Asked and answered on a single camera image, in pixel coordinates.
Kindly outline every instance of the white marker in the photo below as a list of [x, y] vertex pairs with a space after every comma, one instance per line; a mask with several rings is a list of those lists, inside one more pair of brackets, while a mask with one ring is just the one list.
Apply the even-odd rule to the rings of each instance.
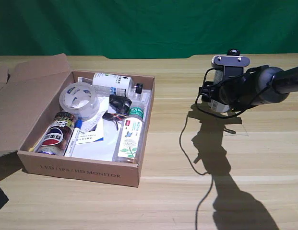
[[64, 154], [65, 157], [71, 157], [72, 156], [72, 153], [73, 153], [73, 150], [74, 150], [78, 135], [80, 133], [82, 124], [83, 124], [82, 120], [77, 120], [76, 121], [75, 128], [74, 128], [74, 131], [72, 133], [72, 137], [70, 139], [70, 142], [69, 142], [69, 145], [67, 147], [66, 153]]

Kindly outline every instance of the wooden table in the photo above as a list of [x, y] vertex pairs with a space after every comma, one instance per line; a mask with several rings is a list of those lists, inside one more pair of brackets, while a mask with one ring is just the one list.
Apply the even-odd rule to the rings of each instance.
[[[26, 174], [18, 158], [9, 155], [0, 159], [0, 187], [10, 199], [0, 210], [0, 229], [194, 229], [196, 208], [209, 190], [211, 175], [199, 176], [192, 170], [179, 147], [179, 134], [212, 56], [68, 57], [72, 69], [156, 76], [140, 186]], [[245, 56], [251, 59], [249, 67], [298, 66], [298, 54]], [[0, 65], [12, 68], [32, 58], [0, 57]], [[199, 207], [198, 229], [298, 230], [298, 92], [282, 103], [250, 109], [230, 124], [196, 111], [190, 114], [182, 145], [191, 161], [198, 148], [206, 167], [230, 171], [214, 177], [212, 190]], [[224, 127], [236, 134], [223, 132]], [[206, 171], [202, 161], [194, 165]]]

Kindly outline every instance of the pepsi can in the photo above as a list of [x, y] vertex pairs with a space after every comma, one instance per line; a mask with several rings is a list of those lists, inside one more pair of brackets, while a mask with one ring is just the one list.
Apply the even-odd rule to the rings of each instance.
[[63, 156], [74, 131], [76, 117], [67, 112], [59, 112], [43, 137], [38, 153]]

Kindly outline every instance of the bottle label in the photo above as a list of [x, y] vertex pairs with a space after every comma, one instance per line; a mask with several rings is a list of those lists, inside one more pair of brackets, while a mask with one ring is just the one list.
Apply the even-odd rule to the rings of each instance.
[[136, 117], [124, 120], [118, 157], [135, 159], [143, 122]]
[[129, 111], [129, 115], [138, 115], [143, 118], [143, 110], [137, 107], [131, 108]]

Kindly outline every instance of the green screen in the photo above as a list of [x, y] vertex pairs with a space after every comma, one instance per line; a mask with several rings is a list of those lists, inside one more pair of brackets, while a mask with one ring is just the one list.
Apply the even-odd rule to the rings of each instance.
[[0, 55], [298, 53], [298, 0], [0, 0]]

